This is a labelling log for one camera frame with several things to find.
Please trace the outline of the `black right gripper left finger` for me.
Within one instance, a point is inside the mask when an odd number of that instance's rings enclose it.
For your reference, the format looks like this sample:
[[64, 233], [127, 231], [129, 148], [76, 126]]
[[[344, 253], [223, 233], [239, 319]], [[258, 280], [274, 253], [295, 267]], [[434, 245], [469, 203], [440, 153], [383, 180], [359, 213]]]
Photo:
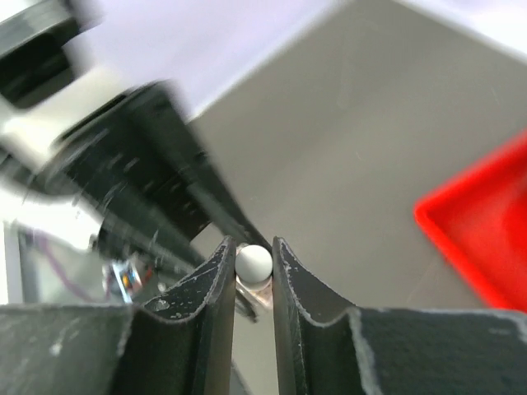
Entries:
[[136, 304], [1, 308], [4, 394], [226, 394], [236, 245]]

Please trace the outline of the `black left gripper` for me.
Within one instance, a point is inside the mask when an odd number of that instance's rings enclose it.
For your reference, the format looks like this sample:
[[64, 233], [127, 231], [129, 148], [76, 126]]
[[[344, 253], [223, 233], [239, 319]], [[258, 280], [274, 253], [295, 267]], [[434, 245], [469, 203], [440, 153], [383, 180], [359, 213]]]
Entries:
[[103, 216], [102, 244], [162, 263], [202, 263], [192, 239], [213, 222], [238, 243], [271, 244], [241, 209], [167, 83], [125, 91], [77, 125], [51, 162]]

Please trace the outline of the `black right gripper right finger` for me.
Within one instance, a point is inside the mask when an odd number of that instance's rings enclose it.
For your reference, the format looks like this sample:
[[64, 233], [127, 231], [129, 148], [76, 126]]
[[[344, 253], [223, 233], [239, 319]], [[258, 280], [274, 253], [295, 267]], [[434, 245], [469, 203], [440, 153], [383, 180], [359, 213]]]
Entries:
[[499, 309], [364, 308], [273, 241], [282, 394], [523, 394], [526, 317]]

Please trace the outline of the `glitter nail polish bottle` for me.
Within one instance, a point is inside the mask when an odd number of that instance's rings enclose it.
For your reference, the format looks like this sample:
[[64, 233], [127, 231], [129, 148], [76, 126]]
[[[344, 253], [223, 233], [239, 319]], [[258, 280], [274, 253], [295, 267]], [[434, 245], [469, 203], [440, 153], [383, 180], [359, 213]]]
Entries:
[[257, 310], [271, 311], [273, 309], [273, 278], [271, 276], [260, 283], [254, 284], [243, 282], [237, 277], [236, 286], [237, 290]]

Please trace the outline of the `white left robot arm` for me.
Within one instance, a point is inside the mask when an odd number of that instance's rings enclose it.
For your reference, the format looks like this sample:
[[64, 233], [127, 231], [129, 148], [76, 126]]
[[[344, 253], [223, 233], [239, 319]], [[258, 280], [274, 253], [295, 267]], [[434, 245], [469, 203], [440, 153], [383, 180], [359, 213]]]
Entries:
[[85, 251], [139, 249], [198, 266], [208, 225], [268, 246], [184, 121], [165, 83], [129, 87], [78, 68], [81, 12], [68, 1], [1, 4], [1, 167], [7, 222]]

